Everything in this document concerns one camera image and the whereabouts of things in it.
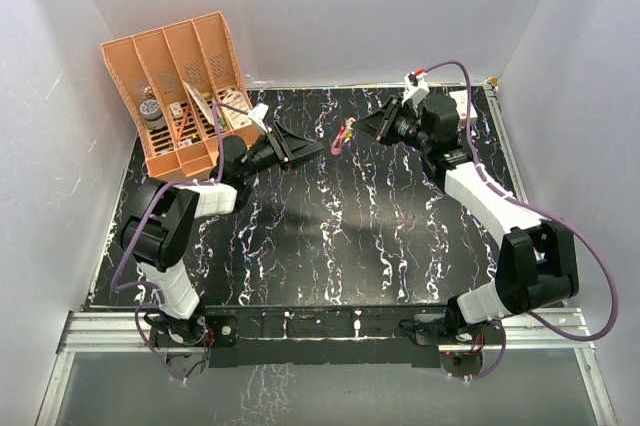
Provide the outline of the keyring with pink strap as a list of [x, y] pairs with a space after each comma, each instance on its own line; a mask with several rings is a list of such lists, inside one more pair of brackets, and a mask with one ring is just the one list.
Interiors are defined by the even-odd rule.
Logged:
[[339, 156], [342, 152], [343, 146], [351, 139], [354, 134], [353, 124], [356, 122], [354, 117], [350, 117], [345, 120], [344, 124], [340, 127], [338, 134], [333, 140], [330, 148], [330, 152]]

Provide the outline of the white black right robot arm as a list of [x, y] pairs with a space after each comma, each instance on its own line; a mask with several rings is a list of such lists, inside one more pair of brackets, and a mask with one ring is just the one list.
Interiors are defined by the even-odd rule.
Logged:
[[466, 343], [482, 323], [575, 296], [579, 279], [573, 234], [514, 204], [460, 144], [460, 123], [453, 98], [429, 94], [419, 113], [390, 98], [353, 128], [381, 145], [403, 143], [420, 152], [427, 178], [464, 206], [498, 245], [494, 279], [451, 298], [444, 316], [426, 326], [432, 335]]

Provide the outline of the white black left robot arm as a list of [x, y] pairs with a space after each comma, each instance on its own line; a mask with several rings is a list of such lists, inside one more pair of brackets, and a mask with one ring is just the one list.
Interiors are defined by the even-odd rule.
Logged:
[[258, 174], [273, 167], [295, 169], [322, 151], [320, 142], [275, 123], [251, 146], [239, 135], [224, 137], [211, 177], [204, 182], [146, 180], [122, 224], [123, 257], [112, 289], [135, 285], [120, 281], [124, 267], [133, 260], [144, 275], [138, 284], [157, 291], [159, 310], [174, 318], [174, 336], [186, 345], [197, 344], [205, 336], [207, 322], [195, 313], [200, 299], [183, 260], [194, 221], [238, 212], [250, 199]]

